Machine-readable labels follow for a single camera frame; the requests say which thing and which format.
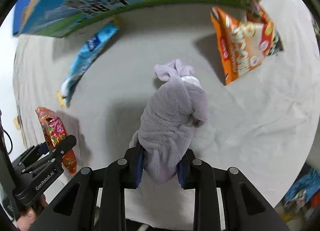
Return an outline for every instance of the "gray plush cloth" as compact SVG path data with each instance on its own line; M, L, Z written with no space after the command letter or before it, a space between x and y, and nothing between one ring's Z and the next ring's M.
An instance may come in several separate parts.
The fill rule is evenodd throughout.
M144 169L160 184L176 174L195 129L207 121L208 101L194 68L179 59L156 65L154 72L167 82L148 101L130 147L139 140L146 150Z

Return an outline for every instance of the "black cable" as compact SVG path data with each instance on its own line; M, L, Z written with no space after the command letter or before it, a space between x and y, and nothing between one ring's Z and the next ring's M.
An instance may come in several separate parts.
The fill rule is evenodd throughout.
M7 133L7 131L6 131L6 130L4 130L4 129L3 129L3 131L4 131L4 132L6 133L6 135L9 137L9 140L10 140L10 143L11 143L11 149L10 149L10 151L8 152L8 154L10 154L10 153L12 152L12 149L13 149L12 140L11 140L10 135Z

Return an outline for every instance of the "human hand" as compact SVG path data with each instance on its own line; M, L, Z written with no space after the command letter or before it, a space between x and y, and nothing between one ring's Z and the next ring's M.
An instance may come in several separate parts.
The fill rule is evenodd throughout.
M48 204L45 201L45 196L42 194L40 197L40 203L45 208ZM36 221L37 215L32 208L27 208L24 214L21 214L21 217L15 223L16 227L20 231L28 231L31 224Z

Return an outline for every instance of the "metal bolt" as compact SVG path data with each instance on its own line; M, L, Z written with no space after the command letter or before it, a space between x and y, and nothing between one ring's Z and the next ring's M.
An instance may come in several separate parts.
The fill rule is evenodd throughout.
M127 164L127 160L126 159L119 159L118 160L118 164L119 165L125 165L125 164Z
M231 174L238 174L238 172L239 172L239 170L236 167L231 167L229 169L229 171L230 171Z
M89 167L84 167L81 169L80 171L83 175L86 175L90 172L90 168Z
M194 160L192 161L192 163L193 163L194 165L201 165L201 164L202 164L202 161L201 161L200 159L194 159Z

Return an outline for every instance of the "blue wrapper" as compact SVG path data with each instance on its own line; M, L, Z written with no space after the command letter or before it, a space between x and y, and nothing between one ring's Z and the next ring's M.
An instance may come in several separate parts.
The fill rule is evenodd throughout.
M70 74L57 92L61 106L65 106L71 99L71 87L91 66L98 57L105 44L119 31L117 22L113 21L101 28L88 40L79 51L75 61L71 65Z

